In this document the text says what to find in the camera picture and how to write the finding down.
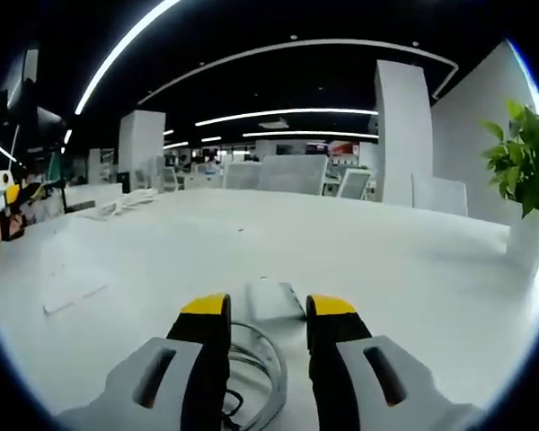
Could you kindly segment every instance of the ceiling light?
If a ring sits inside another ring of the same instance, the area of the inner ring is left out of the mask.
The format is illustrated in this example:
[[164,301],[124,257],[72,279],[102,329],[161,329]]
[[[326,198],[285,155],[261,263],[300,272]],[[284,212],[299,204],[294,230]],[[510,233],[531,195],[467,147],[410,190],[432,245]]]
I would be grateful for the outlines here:
[[86,87],[82,99],[78,103],[78,106],[75,109],[75,115],[80,115],[86,106],[86,103],[92,97],[92,94],[106,72],[110,69],[111,65],[118,59],[119,55],[128,47],[130,43],[142,32],[148,25],[150,25],[156,18],[158,18],[162,13],[166,12],[180,0],[163,0],[158,6],[152,9],[149,13],[146,14],[132,29],[126,33],[126,36],[114,47],[111,53],[106,57],[96,75],[93,76],[92,81]]
[[8,153],[6,150],[4,150],[4,148],[2,148],[1,146],[0,146],[0,153],[2,153],[3,155],[5,155],[6,157],[8,157],[8,158],[9,158],[10,160],[12,160],[13,162],[18,163],[18,161],[17,161],[14,157],[12,157],[12,156],[10,155],[10,153]]
[[169,150],[170,148],[177,148],[178,146],[187,146],[189,144],[190,144],[189,142],[180,142],[178,144],[169,144],[169,145],[166,145],[163,149],[164,150]]
[[204,137],[201,142],[212,142],[212,141],[221,141],[221,136],[214,136],[214,137]]
[[72,136],[72,129],[69,129],[66,131],[66,134],[64,135],[64,145],[68,143],[71,136]]
[[282,135],[327,135],[327,136],[351,136],[351,137],[364,137],[377,139],[378,135],[368,135],[363,133],[346,133],[346,132],[315,132],[315,131],[286,131],[286,132],[259,132],[259,133],[244,133],[243,137],[252,137],[252,136],[282,136]]
[[345,110],[339,108],[301,108],[296,110],[265,110],[262,112],[250,112],[249,114],[231,115],[229,117],[221,117],[219,119],[209,119],[208,121],[200,121],[196,123],[196,127],[207,126],[208,124],[221,123],[222,121],[230,121],[232,119],[249,119],[251,117],[263,117],[266,115],[279,114],[303,114],[303,113],[326,113],[326,114],[358,114],[358,115],[377,115],[376,110]]

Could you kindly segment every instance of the ceiling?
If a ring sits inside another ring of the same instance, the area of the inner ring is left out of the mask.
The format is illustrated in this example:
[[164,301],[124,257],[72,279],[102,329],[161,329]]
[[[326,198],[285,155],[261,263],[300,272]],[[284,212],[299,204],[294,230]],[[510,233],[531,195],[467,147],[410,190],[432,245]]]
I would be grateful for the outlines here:
[[133,109],[167,113],[172,142],[221,136],[237,142],[283,118],[292,130],[371,133],[368,116],[295,114],[235,120],[196,128],[199,121],[254,111],[294,108],[374,110],[378,58],[422,66],[433,93],[451,71],[434,59],[358,45],[272,50],[211,67],[138,102],[174,78],[251,49],[305,40],[377,40],[445,57],[459,71],[440,93],[471,71],[503,33],[476,0],[181,0],[156,19],[103,77],[84,113],[75,107],[99,64],[158,0],[41,0],[21,8],[5,1],[0,24],[0,78],[13,50],[40,42],[40,105],[61,115],[74,134],[68,152],[112,147],[119,119]]

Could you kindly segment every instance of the cable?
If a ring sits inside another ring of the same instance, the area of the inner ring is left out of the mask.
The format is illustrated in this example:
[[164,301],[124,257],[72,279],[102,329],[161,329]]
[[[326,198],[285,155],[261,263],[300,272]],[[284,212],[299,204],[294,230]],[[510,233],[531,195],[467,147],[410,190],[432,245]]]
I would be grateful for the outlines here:
[[286,404],[286,360],[283,357],[283,354],[281,353],[279,347],[262,330],[242,321],[232,321],[232,325],[241,326],[243,328],[252,330],[253,332],[256,332],[261,338],[266,339],[271,348],[273,348],[276,354],[276,358],[278,360],[278,363],[276,364],[275,361],[269,361],[267,358],[264,358],[257,353],[251,351],[249,348],[241,346],[237,343],[232,343],[230,347],[230,361],[241,362],[243,364],[251,365],[259,369],[268,376],[269,381],[271,382],[271,394],[269,395],[266,404],[247,424],[239,428],[241,431],[260,431],[275,418],[275,416]]

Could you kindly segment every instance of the office desk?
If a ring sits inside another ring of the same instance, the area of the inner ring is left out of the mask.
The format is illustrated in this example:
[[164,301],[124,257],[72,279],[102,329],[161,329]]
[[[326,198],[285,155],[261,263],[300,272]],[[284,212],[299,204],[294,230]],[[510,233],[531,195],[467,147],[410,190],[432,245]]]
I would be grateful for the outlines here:
[[[65,247],[53,257],[47,244],[56,235]],[[539,328],[539,274],[530,287],[520,281],[503,259],[507,237],[502,225],[342,198],[169,193],[109,222],[65,216],[2,244],[0,339],[39,399],[58,413],[99,395],[112,367],[149,338],[165,336],[193,298],[220,291],[239,298],[247,281],[271,277],[291,283],[303,299],[345,298],[372,333],[427,365],[450,400],[486,406]],[[103,272],[109,286],[45,316],[45,289],[68,282],[61,265],[93,283]],[[300,337],[286,349],[288,402],[270,429],[317,429]]]

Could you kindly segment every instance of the white planter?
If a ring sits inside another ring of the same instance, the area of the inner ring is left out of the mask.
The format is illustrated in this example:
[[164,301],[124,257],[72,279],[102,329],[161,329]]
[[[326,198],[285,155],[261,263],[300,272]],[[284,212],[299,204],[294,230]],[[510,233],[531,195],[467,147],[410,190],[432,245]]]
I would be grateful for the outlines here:
[[527,279],[533,279],[539,268],[538,209],[511,225],[506,256],[510,263],[525,271]]

